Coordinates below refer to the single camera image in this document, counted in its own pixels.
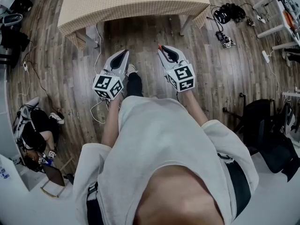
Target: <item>wooden floor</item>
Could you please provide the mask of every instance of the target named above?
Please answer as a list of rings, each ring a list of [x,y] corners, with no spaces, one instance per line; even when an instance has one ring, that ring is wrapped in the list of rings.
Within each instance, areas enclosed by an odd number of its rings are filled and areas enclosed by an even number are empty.
[[[237,5],[245,2],[255,4],[257,1],[210,0],[216,6],[228,2]],[[82,145],[100,142],[103,132],[104,125],[94,121],[90,114],[90,108],[99,101],[91,86],[95,77],[93,66],[100,50],[85,48],[78,51],[68,39],[61,36],[57,22],[62,2],[63,0],[34,0],[33,9],[24,19],[22,31],[33,41],[30,53],[33,65],[29,65],[29,95],[20,96],[19,103],[40,96],[40,106],[48,114],[52,111],[46,93],[41,89],[31,68],[34,66],[43,87],[52,98],[53,106],[65,116],[55,163],[59,167],[69,157],[73,157],[75,162],[70,171],[74,172]],[[254,20],[256,14],[252,8],[249,5],[244,5],[243,8]],[[272,15],[275,11],[276,8],[271,3],[268,12]],[[223,114],[222,108],[227,107],[241,114],[240,92],[247,95],[248,103],[260,98],[274,98],[277,107],[282,107],[283,98],[276,79],[261,55],[262,50],[270,53],[274,42],[278,44],[278,41],[272,35],[262,39],[256,37],[258,33],[275,26],[277,21],[261,24],[255,20],[256,27],[247,26],[245,21],[238,24],[233,21],[227,23],[224,25],[224,33],[237,44],[230,49],[223,49],[217,41],[214,21],[207,20],[201,29],[192,25],[182,37],[179,31],[183,21],[184,18],[177,15],[147,16],[100,25],[103,27],[101,33],[104,40],[97,70],[101,70],[108,57],[126,48],[130,51],[129,62],[136,65],[142,77],[144,95],[176,98],[171,85],[165,82],[157,54],[158,43],[170,45],[182,50],[194,65],[197,78],[195,96],[209,119],[218,119],[233,128],[237,121]],[[99,41],[94,26],[88,28],[87,33]],[[279,43],[291,39],[284,32],[277,34]],[[278,77],[281,90],[293,90],[295,85],[299,87],[298,65],[288,68],[280,51],[274,51],[270,60],[270,67]],[[18,110],[17,94],[26,93],[27,86],[28,75],[21,66],[9,72],[8,96],[12,120]],[[93,112],[97,119],[104,120],[107,114],[105,104],[99,105]]]

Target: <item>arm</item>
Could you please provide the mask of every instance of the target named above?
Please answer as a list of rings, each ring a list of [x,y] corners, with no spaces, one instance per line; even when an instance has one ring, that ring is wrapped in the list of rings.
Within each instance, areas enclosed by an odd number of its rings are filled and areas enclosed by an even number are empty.
[[[119,136],[119,104],[121,93],[111,101],[108,109],[101,143],[113,147]]]
[[[194,97],[191,90],[185,91],[183,94],[183,101],[187,107],[188,113],[195,119],[195,121],[202,126],[204,123],[208,121],[206,115],[203,110],[199,106],[196,98]]]

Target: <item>table leg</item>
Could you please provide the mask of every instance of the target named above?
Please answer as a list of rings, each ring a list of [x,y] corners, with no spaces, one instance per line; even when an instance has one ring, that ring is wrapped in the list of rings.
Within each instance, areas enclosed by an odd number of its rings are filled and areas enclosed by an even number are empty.
[[[274,27],[274,28],[271,28],[271,29],[269,29],[269,30],[266,30],[265,32],[262,32],[262,33],[260,33],[260,34],[257,34],[257,37],[258,37],[258,38],[262,38],[262,37],[265,37],[265,36],[267,36],[267,35],[270,35],[270,34],[272,34],[272,33],[274,33],[274,32],[278,32],[278,31],[280,31],[280,30],[282,30],[282,29],[284,29],[284,28],[285,28],[284,25],[281,24],[281,25],[279,25],[279,26],[276,26],[276,27]]]
[[[189,26],[192,24],[193,19],[195,18],[195,16],[188,16],[187,20],[185,21],[185,23],[183,24],[181,30],[180,30],[180,35],[184,36],[184,34],[186,33],[187,29],[189,28]]]
[[[85,33],[85,28],[80,29],[76,31],[76,35],[83,41],[86,42],[87,46],[92,47],[92,48],[97,48],[98,47],[98,42],[94,41],[91,39],[88,35]]]
[[[257,9],[257,8],[259,8],[262,4],[265,4],[265,3],[267,3],[268,2],[268,0],[260,0],[258,3],[256,3],[252,8],[253,9]]]
[[[297,46],[297,45],[298,44],[296,42],[290,42],[290,43],[284,43],[284,44],[280,44],[280,45],[277,45],[277,46],[273,46],[272,49],[273,50],[278,50],[278,49],[293,47],[293,46]]]

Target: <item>beige tablecloth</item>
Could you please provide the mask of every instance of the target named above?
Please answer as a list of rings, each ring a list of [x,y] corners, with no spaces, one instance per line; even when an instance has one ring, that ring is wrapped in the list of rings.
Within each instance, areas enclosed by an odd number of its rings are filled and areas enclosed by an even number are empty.
[[[209,0],[64,0],[58,28],[78,49],[85,42],[75,31],[114,19],[144,15],[194,15],[194,23],[203,26],[209,11]]]

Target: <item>table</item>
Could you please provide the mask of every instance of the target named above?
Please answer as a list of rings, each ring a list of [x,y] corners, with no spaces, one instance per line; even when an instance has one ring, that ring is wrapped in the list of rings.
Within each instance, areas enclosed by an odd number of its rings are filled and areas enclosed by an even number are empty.
[[[85,33],[86,27],[98,22],[145,15],[188,15],[180,31],[184,35],[192,22],[203,26],[209,9],[209,0],[64,0],[58,28],[81,50],[86,44],[98,46]]]
[[[265,4],[268,1],[269,0],[260,0],[258,3],[256,3],[253,6],[253,9],[259,8],[262,4]],[[276,5],[279,9],[279,14],[278,15],[281,19],[282,24],[280,24],[280,25],[278,25],[274,28],[271,28],[269,30],[266,30],[265,32],[262,32],[262,33],[258,34],[257,37],[258,38],[263,38],[263,37],[265,37],[269,34],[272,34],[274,32],[277,32],[277,31],[280,31],[280,30],[286,30],[292,36],[294,41],[290,42],[290,43],[285,43],[285,44],[280,44],[280,45],[277,45],[277,46],[273,46],[272,49],[277,50],[277,49],[288,48],[288,47],[292,47],[292,46],[296,46],[296,45],[300,46],[299,34],[298,33],[294,34],[294,32],[291,30],[290,26],[286,22],[285,16],[283,14],[283,11],[285,10],[285,8],[284,8],[282,2],[278,1],[278,0],[274,0],[274,2],[276,3]]]

